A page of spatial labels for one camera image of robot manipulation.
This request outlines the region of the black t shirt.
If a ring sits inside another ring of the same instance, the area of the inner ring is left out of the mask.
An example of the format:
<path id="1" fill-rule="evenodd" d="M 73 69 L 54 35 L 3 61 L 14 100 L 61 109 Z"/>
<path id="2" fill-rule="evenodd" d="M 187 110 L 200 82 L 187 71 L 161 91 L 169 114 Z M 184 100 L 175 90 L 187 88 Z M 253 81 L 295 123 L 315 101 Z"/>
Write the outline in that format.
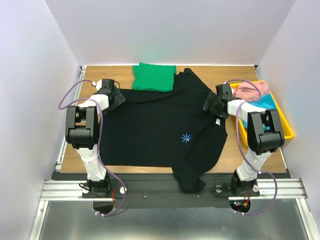
<path id="1" fill-rule="evenodd" d="M 210 92 L 190 68 L 168 93 L 122 89 L 124 103 L 103 116 L 102 162 L 170 167 L 184 193 L 201 191 L 228 137 L 225 119 L 203 109 Z"/>

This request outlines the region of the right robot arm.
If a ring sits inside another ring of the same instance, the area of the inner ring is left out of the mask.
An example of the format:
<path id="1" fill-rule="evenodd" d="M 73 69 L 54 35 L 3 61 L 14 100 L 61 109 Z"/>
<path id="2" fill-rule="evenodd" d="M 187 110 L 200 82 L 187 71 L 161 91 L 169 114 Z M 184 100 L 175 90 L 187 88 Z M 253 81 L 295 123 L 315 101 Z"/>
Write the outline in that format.
<path id="1" fill-rule="evenodd" d="M 262 166 L 285 143 L 280 114 L 275 108 L 257 107 L 234 97 L 228 83 L 215 88 L 216 93 L 208 94 L 203 110 L 224 119 L 235 116 L 247 123 L 248 150 L 244 154 L 238 144 L 243 162 L 232 175 L 230 191 L 236 196 L 250 190 L 257 191 L 257 177 L 262 173 Z"/>

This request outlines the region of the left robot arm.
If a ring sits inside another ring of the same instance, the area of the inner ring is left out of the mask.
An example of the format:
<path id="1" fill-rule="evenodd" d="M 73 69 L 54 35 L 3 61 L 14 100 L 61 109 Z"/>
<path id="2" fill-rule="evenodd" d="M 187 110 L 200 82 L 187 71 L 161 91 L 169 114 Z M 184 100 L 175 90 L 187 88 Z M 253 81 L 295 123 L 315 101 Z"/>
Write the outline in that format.
<path id="1" fill-rule="evenodd" d="M 100 158 L 103 115 L 125 102 L 120 83 L 113 79 L 89 81 L 96 92 L 89 98 L 81 98 L 62 106 L 66 110 L 65 140 L 79 154 L 87 174 L 80 183 L 83 198 L 107 198 L 113 194 L 109 173 Z"/>

